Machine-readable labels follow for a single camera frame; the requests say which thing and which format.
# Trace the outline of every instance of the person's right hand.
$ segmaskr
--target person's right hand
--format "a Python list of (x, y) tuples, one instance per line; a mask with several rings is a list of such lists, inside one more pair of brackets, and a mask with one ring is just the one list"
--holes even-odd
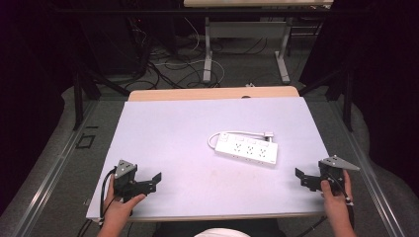
[[(351, 201), (353, 201), (351, 179), (346, 170), (343, 171), (343, 174), (345, 178), (345, 192)], [(340, 194), (336, 197), (333, 196), (330, 184), (325, 180), (321, 182), (321, 189), (323, 190), (324, 210), (326, 211), (327, 218), (329, 219), (335, 236), (356, 236), (349, 220), (348, 208), (344, 195)]]

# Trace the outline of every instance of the hand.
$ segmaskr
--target hand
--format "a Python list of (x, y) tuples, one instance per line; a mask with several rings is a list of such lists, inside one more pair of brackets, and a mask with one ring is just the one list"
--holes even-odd
[[(343, 171), (343, 174), (345, 178), (345, 193), (351, 201), (353, 201), (351, 179), (346, 170)], [(323, 190), (324, 209), (335, 236), (356, 236), (349, 220), (348, 208), (344, 195), (340, 194), (334, 197), (328, 181), (321, 182), (321, 189)]]
[(133, 197), (126, 203), (121, 202), (120, 197), (114, 195), (114, 175), (109, 181), (108, 192), (104, 201), (105, 221), (98, 236), (119, 236), (129, 218), (132, 209), (143, 199), (145, 195)]

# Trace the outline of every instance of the person's left hand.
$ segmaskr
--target person's left hand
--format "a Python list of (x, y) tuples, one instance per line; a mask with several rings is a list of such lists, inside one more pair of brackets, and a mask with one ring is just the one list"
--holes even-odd
[(121, 202), (120, 197), (114, 194), (114, 175), (109, 181), (108, 192), (104, 201), (105, 221), (98, 236), (119, 236), (129, 218), (132, 209), (143, 199), (145, 195), (133, 197), (126, 203)]

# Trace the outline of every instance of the white power strip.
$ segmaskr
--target white power strip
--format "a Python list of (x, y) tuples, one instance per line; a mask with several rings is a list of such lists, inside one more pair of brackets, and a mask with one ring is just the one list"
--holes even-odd
[(278, 144), (222, 132), (219, 134), (215, 152), (247, 162), (275, 166)]

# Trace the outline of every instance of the person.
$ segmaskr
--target person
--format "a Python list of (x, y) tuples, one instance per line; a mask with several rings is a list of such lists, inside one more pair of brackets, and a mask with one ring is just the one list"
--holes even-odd
[[(351, 188), (351, 179), (349, 177), (349, 174), (346, 170), (344, 170), (344, 177), (345, 177), (345, 192), (348, 195), (348, 197), (353, 200), (352, 197), (352, 188)], [(139, 195), (136, 197), (133, 197), (131, 200), (127, 201), (126, 203), (120, 202), (120, 199), (118, 197), (115, 197), (114, 195), (114, 175), (111, 176), (107, 196), (104, 201), (104, 206), (108, 206), (108, 209), (105, 213), (105, 221), (102, 226), (102, 229), (100, 230), (98, 237), (114, 237), (119, 236), (121, 231), (123, 230), (124, 226), (126, 225), (127, 219), (132, 211), (132, 209), (139, 204), (143, 199), (145, 199), (145, 195)], [(329, 223), (332, 227), (333, 234), (336, 237), (354, 237), (356, 236), (355, 231), (352, 228), (349, 214), (348, 214), (348, 208), (346, 205), (345, 197), (343, 194), (340, 194), (338, 196), (333, 196), (331, 187), (329, 185), (329, 182), (322, 181), (321, 182), (321, 189), (323, 191), (323, 197), (324, 197), (324, 210), (326, 212), (326, 215), (328, 217)], [(254, 227), (257, 226), (257, 231), (253, 232), (255, 234), (250, 234), (251, 237), (255, 236), (285, 236), (285, 234), (277, 228), (278, 231), (272, 230), (273, 229), (273, 220), (275, 219), (256, 219), (256, 220), (232, 220), (232, 221), (199, 221), (201, 224), (197, 224), (199, 222), (194, 222), (194, 227), (202, 226), (202, 228), (211, 228), (211, 226), (221, 226), (227, 223), (228, 227), (232, 226), (234, 229), (234, 226), (236, 226), (236, 229), (240, 229), (241, 227)], [(176, 222), (173, 223), (174, 226), (170, 226), (169, 233), (173, 236), (177, 236), (176, 231), (180, 232), (179, 236), (191, 236), (190, 233), (183, 232), (185, 228), (188, 228), (191, 226), (190, 223), (187, 222)], [(237, 233), (237, 236), (248, 236), (244, 233), (243, 235), (240, 235), (239, 232)], [(157, 230), (157, 234), (154, 236), (167, 236), (165, 234), (168, 234), (165, 232), (165, 230)]]

